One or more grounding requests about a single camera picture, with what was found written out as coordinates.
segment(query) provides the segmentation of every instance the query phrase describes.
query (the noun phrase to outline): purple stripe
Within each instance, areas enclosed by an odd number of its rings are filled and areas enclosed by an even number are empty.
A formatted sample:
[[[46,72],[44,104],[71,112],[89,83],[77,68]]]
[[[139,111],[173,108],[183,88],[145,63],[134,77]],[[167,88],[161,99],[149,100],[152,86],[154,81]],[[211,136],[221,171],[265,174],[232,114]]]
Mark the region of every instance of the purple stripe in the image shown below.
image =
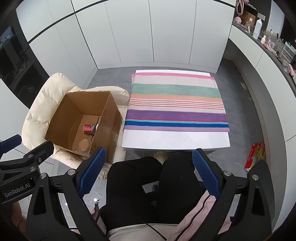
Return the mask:
[[[188,132],[229,132],[227,127],[175,127],[175,126],[124,126],[125,130],[146,131],[188,131]]]
[[[183,120],[183,121],[227,121],[225,113],[160,111],[160,110],[133,110],[129,109],[126,119],[156,119],[156,120]]]

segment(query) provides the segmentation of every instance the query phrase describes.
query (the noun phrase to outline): textured blue pad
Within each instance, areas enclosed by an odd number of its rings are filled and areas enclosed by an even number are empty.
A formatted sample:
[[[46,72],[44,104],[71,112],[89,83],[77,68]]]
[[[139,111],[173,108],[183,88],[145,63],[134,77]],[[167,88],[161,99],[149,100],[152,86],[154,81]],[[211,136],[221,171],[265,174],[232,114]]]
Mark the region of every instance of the textured blue pad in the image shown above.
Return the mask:
[[[218,199],[221,194],[218,178],[198,150],[193,151],[192,161],[209,194]]]
[[[90,193],[94,182],[98,178],[98,175],[106,162],[106,157],[106,150],[102,148],[81,177],[80,188],[78,191],[81,198],[83,198],[85,194]]]
[[[0,143],[0,153],[7,153],[13,148],[19,146],[22,143],[22,138],[20,135],[15,135],[5,141]]]

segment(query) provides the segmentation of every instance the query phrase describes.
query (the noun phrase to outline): chair cushion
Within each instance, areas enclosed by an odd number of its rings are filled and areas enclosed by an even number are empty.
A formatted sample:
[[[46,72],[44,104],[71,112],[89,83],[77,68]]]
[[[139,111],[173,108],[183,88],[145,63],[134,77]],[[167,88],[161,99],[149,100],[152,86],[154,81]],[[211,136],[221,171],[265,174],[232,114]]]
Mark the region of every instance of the chair cushion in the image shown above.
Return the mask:
[[[22,142],[25,147],[32,150],[45,142],[45,135],[58,105],[68,92],[84,91],[70,81],[65,75],[56,73],[52,75],[39,91],[34,100],[22,128]],[[124,161],[126,150],[123,149],[123,127],[129,100],[129,93],[117,86],[102,86],[88,89],[85,91],[110,91],[123,117],[123,123],[120,128],[118,141],[115,149],[113,162]],[[76,169],[83,161],[83,158],[70,153],[54,145],[52,158],[64,163],[65,165]],[[110,164],[105,164],[99,177],[106,178]]]

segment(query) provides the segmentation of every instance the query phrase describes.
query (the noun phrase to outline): metal screw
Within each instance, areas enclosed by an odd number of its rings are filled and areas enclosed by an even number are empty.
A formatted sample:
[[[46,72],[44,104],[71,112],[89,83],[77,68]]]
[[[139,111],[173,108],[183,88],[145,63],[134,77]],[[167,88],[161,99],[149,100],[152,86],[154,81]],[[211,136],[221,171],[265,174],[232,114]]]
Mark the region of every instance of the metal screw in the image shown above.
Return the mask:
[[[72,175],[74,175],[75,174],[75,169],[70,169],[69,171],[68,171],[68,175],[70,175],[70,176],[72,176]]]
[[[258,177],[256,174],[254,174],[254,175],[252,176],[252,178],[253,178],[255,181],[257,181],[257,180],[259,179],[259,177]]]
[[[229,172],[227,170],[225,170],[223,173],[224,173],[225,176],[228,176],[228,177],[231,176],[231,172]]]
[[[40,178],[41,178],[41,179],[46,178],[46,173],[45,173],[45,172],[44,172],[44,173],[41,173],[41,174],[40,174]]]

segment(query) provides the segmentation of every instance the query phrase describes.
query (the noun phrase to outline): can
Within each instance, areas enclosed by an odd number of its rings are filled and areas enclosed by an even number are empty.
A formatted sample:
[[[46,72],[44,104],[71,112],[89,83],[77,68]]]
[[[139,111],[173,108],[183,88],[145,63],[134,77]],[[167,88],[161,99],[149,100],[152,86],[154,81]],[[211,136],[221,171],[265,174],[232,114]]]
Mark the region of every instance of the can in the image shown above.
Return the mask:
[[[95,125],[84,125],[83,132],[87,135],[93,135],[96,133],[96,126]]]

